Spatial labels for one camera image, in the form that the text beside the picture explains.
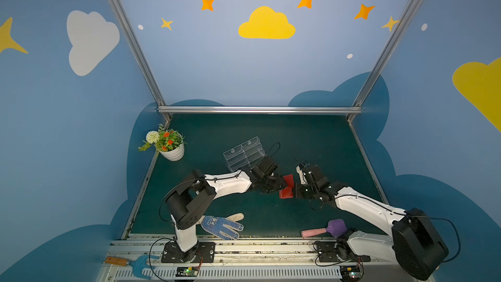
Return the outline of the red card holder wallet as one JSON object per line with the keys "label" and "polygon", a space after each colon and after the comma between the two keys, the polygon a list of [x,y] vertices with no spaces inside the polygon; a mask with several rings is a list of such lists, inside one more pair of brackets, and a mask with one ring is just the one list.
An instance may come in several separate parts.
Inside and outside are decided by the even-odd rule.
{"label": "red card holder wallet", "polygon": [[285,188],[279,191],[280,199],[294,198],[294,176],[292,174],[283,176]]}

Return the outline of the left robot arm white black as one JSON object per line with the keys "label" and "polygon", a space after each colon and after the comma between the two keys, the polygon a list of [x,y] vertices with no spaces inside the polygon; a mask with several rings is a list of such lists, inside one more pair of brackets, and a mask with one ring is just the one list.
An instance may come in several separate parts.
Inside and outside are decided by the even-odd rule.
{"label": "left robot arm white black", "polygon": [[229,218],[207,215],[214,200],[249,191],[273,193],[288,187],[276,173],[278,165],[265,156],[254,167],[243,167],[236,172],[220,175],[193,171],[191,175],[170,190],[163,199],[174,222],[175,242],[186,253],[198,244],[196,226],[222,240],[237,240],[243,225]]}

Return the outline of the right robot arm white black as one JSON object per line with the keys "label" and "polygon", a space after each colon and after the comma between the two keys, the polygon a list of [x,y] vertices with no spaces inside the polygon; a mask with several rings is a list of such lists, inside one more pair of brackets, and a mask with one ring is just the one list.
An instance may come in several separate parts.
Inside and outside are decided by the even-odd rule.
{"label": "right robot arm white black", "polygon": [[423,211],[403,210],[370,198],[342,182],[330,182],[317,166],[299,164],[296,171],[300,198],[317,199],[358,216],[382,231],[369,234],[349,229],[342,219],[328,222],[324,228],[301,232],[304,238],[328,233],[336,239],[336,257],[340,261],[357,256],[375,257],[398,264],[413,278],[425,281],[445,262],[448,247]]}

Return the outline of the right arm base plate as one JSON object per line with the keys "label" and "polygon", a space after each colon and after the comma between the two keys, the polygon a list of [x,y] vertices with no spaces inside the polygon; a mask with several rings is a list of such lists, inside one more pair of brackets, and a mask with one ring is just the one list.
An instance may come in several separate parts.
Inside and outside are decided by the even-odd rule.
{"label": "right arm base plate", "polygon": [[317,262],[371,262],[371,258],[369,256],[356,255],[344,242],[315,241],[313,247],[317,252]]}

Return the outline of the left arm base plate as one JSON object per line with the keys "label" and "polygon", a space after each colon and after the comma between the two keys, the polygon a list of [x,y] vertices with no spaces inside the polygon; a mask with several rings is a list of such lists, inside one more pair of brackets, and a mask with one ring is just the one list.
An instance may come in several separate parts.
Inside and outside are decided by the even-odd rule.
{"label": "left arm base plate", "polygon": [[183,252],[175,242],[168,242],[164,246],[160,259],[162,263],[213,263],[215,257],[215,243],[198,242],[193,248]]}

